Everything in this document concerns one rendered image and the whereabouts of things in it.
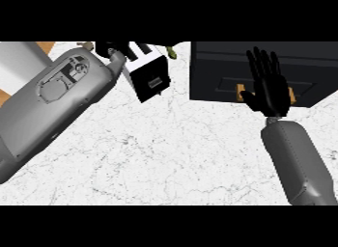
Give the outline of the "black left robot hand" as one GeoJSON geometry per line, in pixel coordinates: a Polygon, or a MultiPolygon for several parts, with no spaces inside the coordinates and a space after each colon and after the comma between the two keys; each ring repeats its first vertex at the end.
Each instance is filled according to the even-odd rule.
{"type": "Polygon", "coordinates": [[[126,41],[97,41],[95,42],[95,52],[104,58],[110,57],[107,53],[109,49],[118,50],[126,56],[129,61],[135,61],[138,59],[137,55],[134,54],[129,48],[129,42],[126,41]]]}

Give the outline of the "dark grey drawer front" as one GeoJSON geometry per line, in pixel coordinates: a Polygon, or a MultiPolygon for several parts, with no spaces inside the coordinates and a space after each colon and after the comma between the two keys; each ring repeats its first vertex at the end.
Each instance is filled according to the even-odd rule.
{"type": "MultiPolygon", "coordinates": [[[[280,73],[293,89],[296,107],[311,108],[338,91],[338,61],[278,56],[280,73]]],[[[190,99],[236,101],[236,84],[253,91],[245,55],[194,53],[190,55],[190,99]]]]}

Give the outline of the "small beige object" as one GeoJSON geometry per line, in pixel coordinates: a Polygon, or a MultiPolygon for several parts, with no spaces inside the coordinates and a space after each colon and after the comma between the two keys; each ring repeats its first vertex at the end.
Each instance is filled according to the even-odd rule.
{"type": "Polygon", "coordinates": [[[94,44],[90,41],[78,42],[76,45],[81,45],[88,51],[94,49],[94,44]]]}

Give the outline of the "dark grey drawer cabinet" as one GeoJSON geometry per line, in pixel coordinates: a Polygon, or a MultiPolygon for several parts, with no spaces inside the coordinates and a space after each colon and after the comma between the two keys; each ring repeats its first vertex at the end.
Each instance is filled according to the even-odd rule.
{"type": "Polygon", "coordinates": [[[311,108],[338,91],[338,41],[194,41],[190,44],[190,99],[237,102],[236,86],[253,91],[246,51],[274,52],[295,96],[311,108]]]}

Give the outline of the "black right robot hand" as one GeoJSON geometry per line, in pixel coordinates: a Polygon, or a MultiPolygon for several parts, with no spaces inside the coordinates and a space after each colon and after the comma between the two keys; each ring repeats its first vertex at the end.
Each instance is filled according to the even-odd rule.
{"type": "Polygon", "coordinates": [[[249,68],[253,78],[253,91],[242,91],[243,102],[253,112],[265,117],[284,117],[290,106],[287,82],[280,73],[276,53],[258,47],[246,51],[249,68]]]}

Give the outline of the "white box-shaped appliance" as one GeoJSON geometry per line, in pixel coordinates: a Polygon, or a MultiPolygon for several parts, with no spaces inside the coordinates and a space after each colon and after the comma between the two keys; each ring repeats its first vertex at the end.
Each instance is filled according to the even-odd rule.
{"type": "Polygon", "coordinates": [[[0,90],[11,96],[51,63],[35,41],[0,41],[0,90]]]}

